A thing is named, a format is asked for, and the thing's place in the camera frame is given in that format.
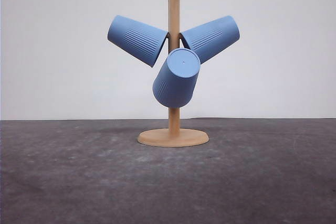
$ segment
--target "concrete floor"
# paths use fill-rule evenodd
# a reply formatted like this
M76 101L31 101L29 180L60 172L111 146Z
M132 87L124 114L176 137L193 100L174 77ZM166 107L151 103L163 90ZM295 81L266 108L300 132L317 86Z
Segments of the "concrete floor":
M208 143L136 142L166 126L3 121L1 223L336 223L336 119L189 119Z

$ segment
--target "white wall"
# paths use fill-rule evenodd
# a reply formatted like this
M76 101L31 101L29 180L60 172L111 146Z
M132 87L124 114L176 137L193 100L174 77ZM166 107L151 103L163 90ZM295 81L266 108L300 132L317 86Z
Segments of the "white wall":
M167 29L167 0L1 0L3 120L167 118L153 69L107 41L113 17ZM232 15L183 118L336 117L336 0L181 0L181 31Z

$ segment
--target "blue cup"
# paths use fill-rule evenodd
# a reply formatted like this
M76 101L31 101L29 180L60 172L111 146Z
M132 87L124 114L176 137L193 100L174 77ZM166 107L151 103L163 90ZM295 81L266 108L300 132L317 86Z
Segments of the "blue cup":
M153 67L167 34L167 31L118 15L110 26L107 38Z
M197 53L201 64L239 40L238 26L231 16L216 19L181 33L182 43Z
M155 98L169 108L180 108L190 102L201 62L186 48L170 52L153 83Z

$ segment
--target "wooden mug stand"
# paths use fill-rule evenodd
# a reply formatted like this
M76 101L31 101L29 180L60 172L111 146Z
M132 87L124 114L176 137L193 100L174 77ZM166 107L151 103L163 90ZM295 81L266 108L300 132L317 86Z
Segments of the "wooden mug stand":
M168 0L169 52L180 47L180 0ZM209 141L203 131L180 128L180 108L169 108L169 128L144 131L138 142L159 147L185 147Z

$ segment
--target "round wooden base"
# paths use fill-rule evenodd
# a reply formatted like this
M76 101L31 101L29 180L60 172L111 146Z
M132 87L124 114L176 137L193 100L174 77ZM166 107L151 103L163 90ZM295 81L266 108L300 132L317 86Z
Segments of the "round wooden base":
M138 142L158 147L185 147L204 144L209 141L203 131L180 129L178 136L172 136L168 129L144 131L140 133Z

